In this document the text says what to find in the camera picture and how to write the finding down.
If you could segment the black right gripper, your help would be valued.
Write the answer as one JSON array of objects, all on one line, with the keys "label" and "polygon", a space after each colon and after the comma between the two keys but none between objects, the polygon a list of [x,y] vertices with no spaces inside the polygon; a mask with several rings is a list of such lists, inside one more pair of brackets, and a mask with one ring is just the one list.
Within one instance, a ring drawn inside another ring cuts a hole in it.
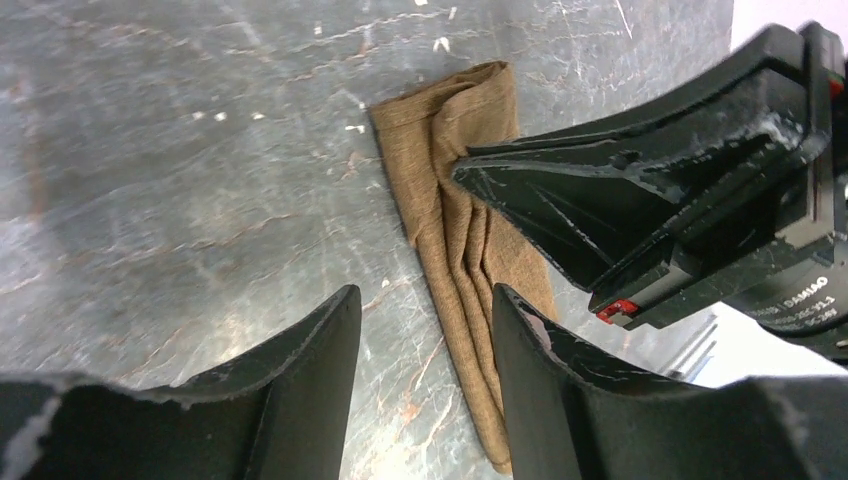
[{"label": "black right gripper", "polygon": [[453,179],[605,322],[722,301],[767,330],[843,330],[846,68],[822,25],[769,25],[645,104],[473,147]]}]

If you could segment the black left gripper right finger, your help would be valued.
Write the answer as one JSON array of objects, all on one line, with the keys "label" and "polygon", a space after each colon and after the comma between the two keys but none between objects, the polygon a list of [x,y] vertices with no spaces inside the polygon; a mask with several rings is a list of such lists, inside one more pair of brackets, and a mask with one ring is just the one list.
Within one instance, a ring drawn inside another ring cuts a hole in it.
[{"label": "black left gripper right finger", "polygon": [[601,350],[505,284],[492,338],[517,479],[847,475],[843,377],[687,384]]}]

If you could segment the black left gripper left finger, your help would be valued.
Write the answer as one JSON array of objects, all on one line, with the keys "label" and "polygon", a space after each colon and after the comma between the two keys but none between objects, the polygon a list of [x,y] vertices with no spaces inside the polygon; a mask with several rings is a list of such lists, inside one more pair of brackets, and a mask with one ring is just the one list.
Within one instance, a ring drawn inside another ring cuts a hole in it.
[{"label": "black left gripper left finger", "polygon": [[361,335],[346,285],[177,387],[81,373],[1,378],[5,479],[335,479]]}]

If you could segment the brown cloth napkin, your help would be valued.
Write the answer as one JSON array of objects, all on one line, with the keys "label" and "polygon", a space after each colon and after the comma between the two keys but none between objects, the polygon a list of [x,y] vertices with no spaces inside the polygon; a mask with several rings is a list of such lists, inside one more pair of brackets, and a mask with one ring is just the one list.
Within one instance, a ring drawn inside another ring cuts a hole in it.
[{"label": "brown cloth napkin", "polygon": [[383,165],[416,250],[480,443],[494,469],[513,470],[492,329],[494,287],[556,306],[547,261],[504,218],[457,186],[455,163],[472,146],[519,134],[510,64],[494,61],[369,110]]}]

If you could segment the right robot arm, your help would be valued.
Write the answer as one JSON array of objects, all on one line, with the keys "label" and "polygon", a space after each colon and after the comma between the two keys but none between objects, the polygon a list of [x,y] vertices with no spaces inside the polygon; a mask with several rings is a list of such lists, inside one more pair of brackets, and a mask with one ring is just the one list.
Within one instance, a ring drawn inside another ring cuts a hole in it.
[{"label": "right robot arm", "polygon": [[455,183],[627,330],[716,303],[847,361],[847,61],[770,24],[648,103],[472,147]]}]

